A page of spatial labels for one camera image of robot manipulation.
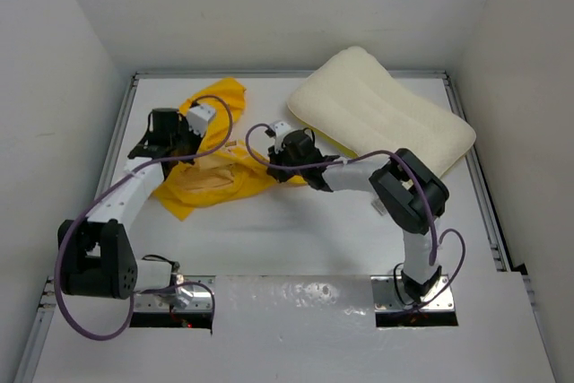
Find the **yellow pillowcase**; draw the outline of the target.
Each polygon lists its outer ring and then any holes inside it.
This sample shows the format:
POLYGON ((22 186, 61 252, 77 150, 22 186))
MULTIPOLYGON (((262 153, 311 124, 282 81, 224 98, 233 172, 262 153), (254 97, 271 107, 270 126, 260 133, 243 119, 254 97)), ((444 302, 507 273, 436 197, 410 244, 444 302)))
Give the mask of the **yellow pillowcase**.
MULTIPOLYGON (((209 99, 216 117, 208 126, 199 147, 200 152, 219 144, 228 132, 229 123, 238 122, 247 106, 246 88, 232 77, 221 79, 202 89, 178 108, 187 114, 192 102, 202 96, 221 98, 230 108, 228 118, 221 103, 209 99)), ((195 209, 256 196, 277 184, 266 174, 266 167, 256 162, 242 140, 228 140, 217 152, 194 162, 177 164, 153 196, 179 220, 185 220, 195 209)))

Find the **cream pillow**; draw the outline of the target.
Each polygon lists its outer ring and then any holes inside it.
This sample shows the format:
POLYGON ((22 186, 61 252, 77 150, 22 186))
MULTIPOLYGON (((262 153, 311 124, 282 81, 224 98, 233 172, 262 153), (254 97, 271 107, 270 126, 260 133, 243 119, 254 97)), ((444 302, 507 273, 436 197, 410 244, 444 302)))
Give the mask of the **cream pillow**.
POLYGON ((331 57, 291 94, 287 107, 349 154, 407 148, 438 177, 476 139, 461 117, 407 90, 361 47, 331 57))

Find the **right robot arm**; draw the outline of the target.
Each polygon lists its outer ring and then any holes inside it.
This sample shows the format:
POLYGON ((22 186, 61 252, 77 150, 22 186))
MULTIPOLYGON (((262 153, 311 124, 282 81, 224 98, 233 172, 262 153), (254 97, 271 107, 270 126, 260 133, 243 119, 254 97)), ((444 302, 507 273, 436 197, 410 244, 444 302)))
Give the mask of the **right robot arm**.
POLYGON ((440 178, 405 148, 390 153, 385 163, 368 158, 351 161, 324 155, 312 132, 282 121, 268 126, 265 133, 274 140, 268 148, 267 174, 277 181, 300 176, 318 191, 362 191, 378 197, 403 232, 404 291, 421 303, 441 276, 435 222, 445 212, 449 192, 440 178))

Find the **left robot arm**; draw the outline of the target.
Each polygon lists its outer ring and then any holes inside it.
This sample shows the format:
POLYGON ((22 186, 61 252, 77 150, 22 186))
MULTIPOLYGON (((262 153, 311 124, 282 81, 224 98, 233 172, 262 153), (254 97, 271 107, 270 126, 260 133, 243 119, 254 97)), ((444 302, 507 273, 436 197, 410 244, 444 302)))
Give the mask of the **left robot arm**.
POLYGON ((168 158, 198 153, 215 109, 196 104, 153 109, 142 139, 127 155, 127 181, 81 219, 65 248, 60 287, 68 295, 127 299, 172 284, 175 263, 136 259, 128 233, 152 192, 177 163, 168 158))

